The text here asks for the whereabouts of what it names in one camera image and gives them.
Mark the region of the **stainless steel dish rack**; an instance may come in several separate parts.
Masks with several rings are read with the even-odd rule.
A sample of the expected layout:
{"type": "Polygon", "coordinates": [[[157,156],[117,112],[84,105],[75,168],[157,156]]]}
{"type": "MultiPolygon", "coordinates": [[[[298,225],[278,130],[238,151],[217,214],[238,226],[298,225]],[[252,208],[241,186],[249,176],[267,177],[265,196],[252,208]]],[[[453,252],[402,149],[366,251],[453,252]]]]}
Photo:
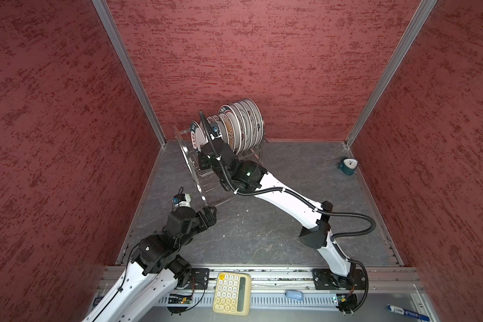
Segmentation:
{"type": "Polygon", "coordinates": [[[191,142],[190,129],[179,130],[176,126],[172,126],[172,129],[198,190],[198,200],[204,206],[219,206],[232,200],[234,194],[224,191],[218,176],[211,169],[200,169],[198,156],[191,142]]]}

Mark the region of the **green rimmed white plate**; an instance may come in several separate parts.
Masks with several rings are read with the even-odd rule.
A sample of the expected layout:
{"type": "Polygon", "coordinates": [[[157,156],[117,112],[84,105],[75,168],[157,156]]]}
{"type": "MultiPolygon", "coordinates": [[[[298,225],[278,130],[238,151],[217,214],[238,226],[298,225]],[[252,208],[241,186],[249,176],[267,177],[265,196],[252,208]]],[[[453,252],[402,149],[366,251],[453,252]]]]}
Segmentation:
{"type": "Polygon", "coordinates": [[[202,131],[202,127],[196,121],[191,123],[190,138],[193,149],[196,151],[196,153],[200,153],[202,147],[206,144],[206,137],[204,131],[202,131]]]}

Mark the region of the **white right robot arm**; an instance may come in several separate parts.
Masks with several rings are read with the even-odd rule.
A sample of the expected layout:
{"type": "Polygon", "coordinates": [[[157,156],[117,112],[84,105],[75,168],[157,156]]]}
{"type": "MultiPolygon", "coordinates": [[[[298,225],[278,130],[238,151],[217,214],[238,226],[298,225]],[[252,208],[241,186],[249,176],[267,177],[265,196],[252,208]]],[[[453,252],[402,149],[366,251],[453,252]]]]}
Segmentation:
{"type": "Polygon", "coordinates": [[[211,169],[225,190],[262,199],[295,218],[303,227],[300,242],[324,258],[331,271],[331,283],[338,289],[353,288],[355,265],[334,241],[329,224],[330,203],[318,203],[297,193],[257,162],[239,160],[220,138],[200,148],[198,163],[201,169],[211,169]]]}

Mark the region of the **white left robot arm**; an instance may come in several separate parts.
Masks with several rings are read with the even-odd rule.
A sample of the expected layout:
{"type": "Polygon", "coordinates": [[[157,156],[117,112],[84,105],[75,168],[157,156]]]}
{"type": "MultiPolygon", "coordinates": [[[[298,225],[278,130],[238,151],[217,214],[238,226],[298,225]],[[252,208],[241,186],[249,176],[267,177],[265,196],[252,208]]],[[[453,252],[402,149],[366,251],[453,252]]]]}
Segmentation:
{"type": "Polygon", "coordinates": [[[164,295],[188,284],[192,266],[179,252],[216,222],[215,207],[174,207],[162,231],[140,241],[120,278],[83,320],[139,321],[164,295]]]}

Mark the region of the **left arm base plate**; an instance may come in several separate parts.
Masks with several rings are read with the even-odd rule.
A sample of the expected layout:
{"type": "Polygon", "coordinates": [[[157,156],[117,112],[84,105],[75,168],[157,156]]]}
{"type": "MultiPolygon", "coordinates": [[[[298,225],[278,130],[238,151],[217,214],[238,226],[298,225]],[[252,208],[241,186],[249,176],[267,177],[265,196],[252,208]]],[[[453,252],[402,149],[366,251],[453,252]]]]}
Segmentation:
{"type": "Polygon", "coordinates": [[[209,268],[191,268],[184,275],[184,284],[180,287],[185,290],[205,290],[209,284],[209,268]]]}

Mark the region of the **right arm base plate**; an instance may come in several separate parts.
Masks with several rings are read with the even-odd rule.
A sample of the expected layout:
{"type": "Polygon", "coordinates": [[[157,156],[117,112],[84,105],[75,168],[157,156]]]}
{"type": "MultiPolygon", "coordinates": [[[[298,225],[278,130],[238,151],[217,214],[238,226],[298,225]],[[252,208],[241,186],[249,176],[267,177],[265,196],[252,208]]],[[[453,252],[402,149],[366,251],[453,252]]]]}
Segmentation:
{"type": "Polygon", "coordinates": [[[312,275],[317,291],[363,291],[368,281],[364,271],[354,267],[348,276],[336,275],[327,268],[313,269],[312,275]]]}

